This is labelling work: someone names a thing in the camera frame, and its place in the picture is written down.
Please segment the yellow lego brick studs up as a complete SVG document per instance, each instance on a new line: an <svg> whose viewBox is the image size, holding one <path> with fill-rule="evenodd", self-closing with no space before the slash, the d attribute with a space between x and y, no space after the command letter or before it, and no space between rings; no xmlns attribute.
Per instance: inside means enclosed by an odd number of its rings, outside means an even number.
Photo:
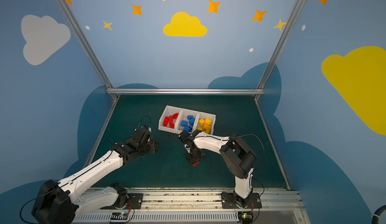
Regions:
<svg viewBox="0 0 386 224"><path fill-rule="evenodd" d="M208 125L208 124L204 124L204 126L203 126L203 130L204 131L210 131L211 130L211 126L210 125Z"/></svg>

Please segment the red long lego brick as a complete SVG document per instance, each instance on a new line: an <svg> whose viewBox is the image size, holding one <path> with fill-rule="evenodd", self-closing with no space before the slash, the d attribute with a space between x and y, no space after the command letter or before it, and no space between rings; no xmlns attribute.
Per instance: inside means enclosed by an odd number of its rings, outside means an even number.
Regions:
<svg viewBox="0 0 386 224"><path fill-rule="evenodd" d="M169 116L169 125L170 125L170 123L174 124L174 123L173 123L173 117L172 117L172 115Z"/></svg>

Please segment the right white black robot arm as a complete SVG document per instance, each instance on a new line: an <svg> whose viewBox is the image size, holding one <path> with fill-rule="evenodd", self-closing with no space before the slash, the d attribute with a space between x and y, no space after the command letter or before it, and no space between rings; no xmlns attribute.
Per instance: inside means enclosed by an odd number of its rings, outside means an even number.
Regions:
<svg viewBox="0 0 386 224"><path fill-rule="evenodd" d="M186 159L192 166L204 159L204 150L220 154L235 176L234 196L241 201L250 198L253 191L252 173L257 157L241 136L219 137L200 130L193 133L184 130L179 134L179 140L187 151Z"/></svg>

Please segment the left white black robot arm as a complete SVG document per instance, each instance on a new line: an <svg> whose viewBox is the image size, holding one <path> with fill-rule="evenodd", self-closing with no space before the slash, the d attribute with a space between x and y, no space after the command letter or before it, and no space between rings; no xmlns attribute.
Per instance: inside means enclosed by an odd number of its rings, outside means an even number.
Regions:
<svg viewBox="0 0 386 224"><path fill-rule="evenodd" d="M119 203L125 191L116 185L94 194L84 192L138 156L155 154L158 149L156 140L114 143L106 154L75 174L58 182L46 181L39 189L32 216L40 224L70 224L82 215Z"/></svg>

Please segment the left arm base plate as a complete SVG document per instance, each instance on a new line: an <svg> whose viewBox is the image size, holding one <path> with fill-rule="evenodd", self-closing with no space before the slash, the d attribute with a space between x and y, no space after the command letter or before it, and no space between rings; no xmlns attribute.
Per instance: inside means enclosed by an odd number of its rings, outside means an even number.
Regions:
<svg viewBox="0 0 386 224"><path fill-rule="evenodd" d="M129 208L134 208L135 210L140 210L143 203L143 194L142 193L128 193L123 198L123 204L120 209L126 210Z"/></svg>

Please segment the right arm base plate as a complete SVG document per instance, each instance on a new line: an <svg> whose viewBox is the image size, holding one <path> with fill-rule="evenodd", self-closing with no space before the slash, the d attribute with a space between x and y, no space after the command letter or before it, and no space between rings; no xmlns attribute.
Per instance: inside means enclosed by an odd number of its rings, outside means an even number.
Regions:
<svg viewBox="0 0 386 224"><path fill-rule="evenodd" d="M236 193L222 192L221 203L223 209L260 209L262 203L258 193L251 192L245 199Z"/></svg>

